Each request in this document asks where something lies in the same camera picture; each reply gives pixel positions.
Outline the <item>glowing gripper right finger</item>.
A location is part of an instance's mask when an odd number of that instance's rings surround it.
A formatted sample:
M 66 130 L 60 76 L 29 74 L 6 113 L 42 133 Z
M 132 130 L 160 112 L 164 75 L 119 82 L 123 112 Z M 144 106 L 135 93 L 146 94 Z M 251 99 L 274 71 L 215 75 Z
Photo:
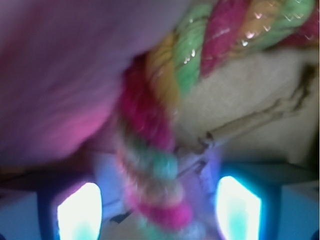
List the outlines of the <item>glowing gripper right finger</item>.
M 273 186 L 236 175 L 217 183 L 215 218 L 223 240 L 276 240 L 280 192 Z

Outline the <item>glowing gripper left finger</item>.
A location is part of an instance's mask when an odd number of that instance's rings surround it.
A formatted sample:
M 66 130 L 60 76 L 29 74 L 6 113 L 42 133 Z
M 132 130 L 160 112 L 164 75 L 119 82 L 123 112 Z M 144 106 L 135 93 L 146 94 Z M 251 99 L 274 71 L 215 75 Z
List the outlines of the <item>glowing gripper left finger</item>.
M 103 216 L 101 189 L 80 181 L 38 196 L 43 240 L 97 240 Z

